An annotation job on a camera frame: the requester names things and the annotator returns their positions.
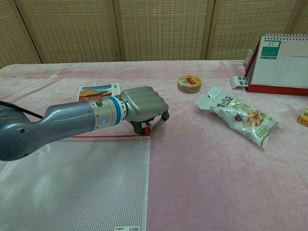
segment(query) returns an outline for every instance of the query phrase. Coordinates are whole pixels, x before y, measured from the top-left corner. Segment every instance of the pink tablecloth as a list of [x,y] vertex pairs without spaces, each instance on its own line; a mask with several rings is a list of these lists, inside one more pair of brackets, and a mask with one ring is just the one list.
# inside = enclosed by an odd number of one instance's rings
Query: pink tablecloth
[[[177,89],[187,74],[203,80],[200,92]],[[296,119],[308,97],[232,90],[229,79],[243,74],[242,61],[15,64],[0,70],[0,100],[44,114],[75,101],[79,86],[152,86],[170,119],[151,134],[148,231],[306,231],[308,128]],[[194,101],[215,85],[281,120],[267,150],[198,109]],[[132,134],[123,122],[86,135]]]

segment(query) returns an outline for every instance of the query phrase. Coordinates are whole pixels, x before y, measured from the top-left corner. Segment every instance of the black cable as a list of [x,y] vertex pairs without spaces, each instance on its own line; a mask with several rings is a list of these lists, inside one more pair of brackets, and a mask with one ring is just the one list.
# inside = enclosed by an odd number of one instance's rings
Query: black cable
[[36,114],[34,112],[31,112],[31,111],[28,111],[27,109],[24,109],[24,108],[19,107],[19,106],[15,105],[15,104],[12,104],[12,103],[0,101],[0,105],[6,106],[6,107],[10,107],[10,108],[15,109],[17,111],[24,112],[26,114],[35,116],[35,117],[40,118],[40,119],[43,118],[41,115],[38,115],[38,114]]

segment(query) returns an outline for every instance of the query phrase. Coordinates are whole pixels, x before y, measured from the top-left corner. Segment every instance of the white plastic bag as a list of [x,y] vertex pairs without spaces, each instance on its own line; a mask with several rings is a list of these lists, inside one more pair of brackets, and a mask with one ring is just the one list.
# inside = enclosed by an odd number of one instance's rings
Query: white plastic bag
[[262,148],[267,147],[268,136],[279,123],[266,113],[231,96],[219,87],[213,87],[198,99],[196,104],[202,110],[216,113],[232,129]]

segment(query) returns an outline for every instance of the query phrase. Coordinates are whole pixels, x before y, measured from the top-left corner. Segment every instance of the gray robot arm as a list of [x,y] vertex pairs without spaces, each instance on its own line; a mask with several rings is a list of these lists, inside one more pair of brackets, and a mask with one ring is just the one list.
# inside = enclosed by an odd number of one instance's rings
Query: gray robot arm
[[167,120],[167,111],[168,105],[151,87],[125,90],[118,97],[53,105],[37,122],[0,105],[0,160],[21,159],[47,143],[114,126],[124,119],[136,133],[144,134],[142,122],[158,115]]

